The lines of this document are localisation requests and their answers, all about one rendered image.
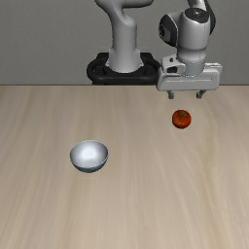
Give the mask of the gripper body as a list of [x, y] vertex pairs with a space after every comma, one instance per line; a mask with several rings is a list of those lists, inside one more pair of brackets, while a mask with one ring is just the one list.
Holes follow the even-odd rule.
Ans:
[[217, 89], [222, 69], [219, 63], [205, 63], [200, 74], [189, 76], [186, 75], [187, 65], [180, 62], [175, 54], [166, 56], [161, 60], [157, 89], [160, 91]]

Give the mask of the red tomato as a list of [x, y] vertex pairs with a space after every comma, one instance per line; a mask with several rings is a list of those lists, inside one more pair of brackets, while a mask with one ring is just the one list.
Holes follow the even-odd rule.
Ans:
[[172, 123], [175, 127], [184, 129], [191, 124], [192, 117], [185, 110], [177, 110], [172, 115]]

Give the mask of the grey-blue bowl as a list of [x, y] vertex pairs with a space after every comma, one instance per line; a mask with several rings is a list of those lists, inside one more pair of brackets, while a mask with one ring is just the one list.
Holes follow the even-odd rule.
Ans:
[[107, 147], [96, 140], [82, 141], [75, 145], [69, 153], [72, 164], [85, 173], [93, 173], [101, 169], [108, 157]]

